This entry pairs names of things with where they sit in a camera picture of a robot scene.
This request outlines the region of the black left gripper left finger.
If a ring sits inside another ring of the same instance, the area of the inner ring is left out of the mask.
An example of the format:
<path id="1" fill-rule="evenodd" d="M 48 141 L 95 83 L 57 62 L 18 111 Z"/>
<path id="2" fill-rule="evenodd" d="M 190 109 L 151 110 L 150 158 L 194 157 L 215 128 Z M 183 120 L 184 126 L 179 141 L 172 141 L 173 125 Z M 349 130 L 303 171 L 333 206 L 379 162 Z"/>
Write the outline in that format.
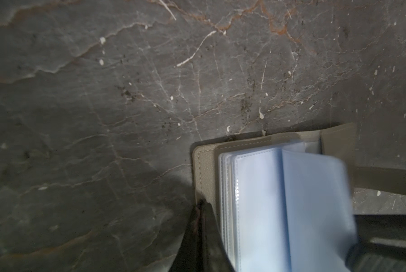
<path id="1" fill-rule="evenodd" d="M 192 209 L 170 272 L 233 272 L 213 207 L 200 200 Z"/>

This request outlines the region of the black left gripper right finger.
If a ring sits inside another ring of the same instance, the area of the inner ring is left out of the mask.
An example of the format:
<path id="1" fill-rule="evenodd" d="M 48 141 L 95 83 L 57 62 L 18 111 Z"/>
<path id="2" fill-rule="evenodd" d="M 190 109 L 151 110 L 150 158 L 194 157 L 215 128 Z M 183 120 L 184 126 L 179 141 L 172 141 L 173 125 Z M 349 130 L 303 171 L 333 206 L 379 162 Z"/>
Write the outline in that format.
<path id="1" fill-rule="evenodd" d="M 406 247 L 372 241 L 406 241 L 406 214 L 356 215 L 355 222 L 360 239 L 345 259 L 349 271 L 406 272 Z"/>

